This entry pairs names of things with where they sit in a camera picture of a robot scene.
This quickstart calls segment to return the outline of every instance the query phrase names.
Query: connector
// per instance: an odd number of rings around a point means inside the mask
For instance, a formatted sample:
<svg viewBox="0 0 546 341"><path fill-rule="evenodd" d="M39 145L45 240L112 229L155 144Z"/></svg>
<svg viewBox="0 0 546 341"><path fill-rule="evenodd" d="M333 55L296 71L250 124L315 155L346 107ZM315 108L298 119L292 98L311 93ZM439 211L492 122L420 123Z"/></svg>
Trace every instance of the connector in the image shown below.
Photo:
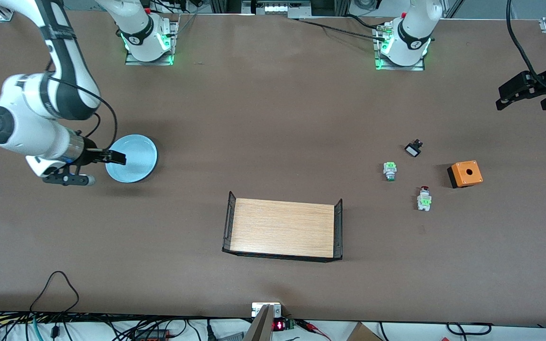
<svg viewBox="0 0 546 341"><path fill-rule="evenodd" d="M58 326L53 326L52 331L50 332L50 337L56 339L60 335L60 328Z"/></svg>
<svg viewBox="0 0 546 341"><path fill-rule="evenodd" d="M392 26L385 26L385 25L378 25L376 27L376 30L378 32L386 32L386 33L391 33L393 32L393 27Z"/></svg>
<svg viewBox="0 0 546 341"><path fill-rule="evenodd" d="M214 335L214 331L212 330L212 326L210 325L210 320L208 320L208 326L206 327L208 330L208 341L216 341L216 335Z"/></svg>

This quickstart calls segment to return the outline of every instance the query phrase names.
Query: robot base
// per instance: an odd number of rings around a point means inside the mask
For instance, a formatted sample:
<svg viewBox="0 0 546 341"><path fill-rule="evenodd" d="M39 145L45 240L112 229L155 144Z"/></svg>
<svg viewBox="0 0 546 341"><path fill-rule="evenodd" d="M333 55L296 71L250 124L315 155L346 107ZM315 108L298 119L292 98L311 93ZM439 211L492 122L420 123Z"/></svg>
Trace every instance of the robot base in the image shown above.
<svg viewBox="0 0 546 341"><path fill-rule="evenodd" d="M391 25L390 22L386 22L385 26L389 27ZM388 38L387 32L379 32L378 30L372 30L373 36L379 36L384 37L385 39ZM401 71L424 71L425 70L425 59L424 56L420 57L420 60L415 65L410 66L401 66L393 63L390 61L390 59L383 55L381 53L381 50L383 48L383 45L385 42L383 41L373 41L374 43L374 58L375 58L375 64L377 70L401 70Z"/></svg>
<svg viewBox="0 0 546 341"><path fill-rule="evenodd" d="M178 35L178 22L177 21L169 21L169 19L164 18L165 21L169 22L169 28L168 25L164 26L164 32L163 34L170 34L171 37L165 37L161 36L161 43L165 46L170 46L170 49L167 50L164 54L161 55L160 58L157 58L154 61L139 61L136 58L132 56L130 51L127 50L126 55L126 65L158 65L158 66L167 66L167 65L174 65L174 53L176 52L176 37Z"/></svg>

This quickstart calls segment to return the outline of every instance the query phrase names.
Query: green led light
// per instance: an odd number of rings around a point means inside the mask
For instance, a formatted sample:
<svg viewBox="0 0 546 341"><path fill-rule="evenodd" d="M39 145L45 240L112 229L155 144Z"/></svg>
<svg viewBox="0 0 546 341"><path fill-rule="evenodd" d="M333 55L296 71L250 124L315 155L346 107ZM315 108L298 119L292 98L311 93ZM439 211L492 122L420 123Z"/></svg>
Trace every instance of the green led light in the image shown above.
<svg viewBox="0 0 546 341"><path fill-rule="evenodd" d="M164 50L168 50L170 48L170 39L168 37L161 36L159 33L157 33L156 37L160 41L161 47Z"/></svg>
<svg viewBox="0 0 546 341"><path fill-rule="evenodd" d="M130 50L130 48L129 48L129 47L128 47L128 45L127 45L127 41L126 41L126 39L125 39L125 38L124 38L123 36L121 36L121 40L123 40L123 45L125 45L125 46L126 46L126 50L128 50L128 51L129 51L129 50Z"/></svg>

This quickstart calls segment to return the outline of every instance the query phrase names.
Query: metal mounting plate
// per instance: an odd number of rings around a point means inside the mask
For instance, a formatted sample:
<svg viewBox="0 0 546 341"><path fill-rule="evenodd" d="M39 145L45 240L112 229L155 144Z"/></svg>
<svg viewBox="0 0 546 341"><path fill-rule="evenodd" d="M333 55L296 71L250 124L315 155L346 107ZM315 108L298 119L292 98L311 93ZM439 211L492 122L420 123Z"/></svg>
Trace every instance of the metal mounting plate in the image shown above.
<svg viewBox="0 0 546 341"><path fill-rule="evenodd" d="M274 317L276 319L279 319L279 317L282 316L282 304L279 302L258 302L252 303L252 317L256 317L256 315L258 315L258 312L263 305L273 305L273 310L275 311Z"/></svg>

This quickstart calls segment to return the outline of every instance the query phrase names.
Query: white floor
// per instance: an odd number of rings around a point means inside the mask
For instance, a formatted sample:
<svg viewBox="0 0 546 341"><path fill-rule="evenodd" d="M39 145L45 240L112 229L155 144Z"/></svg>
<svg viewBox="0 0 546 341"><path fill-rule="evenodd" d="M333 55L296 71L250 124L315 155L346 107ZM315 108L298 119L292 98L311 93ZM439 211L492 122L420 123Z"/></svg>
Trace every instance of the white floor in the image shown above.
<svg viewBox="0 0 546 341"><path fill-rule="evenodd" d="M211 320L212 329L217 338L223 338L236 334L237 332L247 332L250 324L239 319L221 319ZM356 322L341 321L310 321L319 330L326 333L332 341L346 341L355 327ZM126 330L134 326L134 322L115 323L118 330ZM197 328L202 341L208 339L206 332L206 320L191 320L191 324ZM370 330L377 334L381 339L382 333L377 322L364 323ZM39 333L45 341L50 341L50 330L53 324L38 324ZM61 334L56 341L70 341L64 328L59 324ZM171 334L177 334L182 330L184 322L176 320L169 324L168 330ZM67 323L72 341L111 341L115 334L104 323L76 322ZM466 332L481 332L486 327L481 326L463 326ZM450 341L463 341L462 337L451 334L446 330L445 324L428 323L384 323L384 328L389 341L441 341L447 337ZM288 341L294 337L299 337L297 341L327 341L320 335L315 335L296 327L294 330L284 332L274 332L272 341ZM176 341L197 341L195 331L189 327L175 338ZM28 340L26 339L25 326L15 326L9 332L8 341L39 341L33 326L28 326ZM468 336L468 341L546 341L546 328L520 328L520 327L492 327L492 332L484 336Z"/></svg>

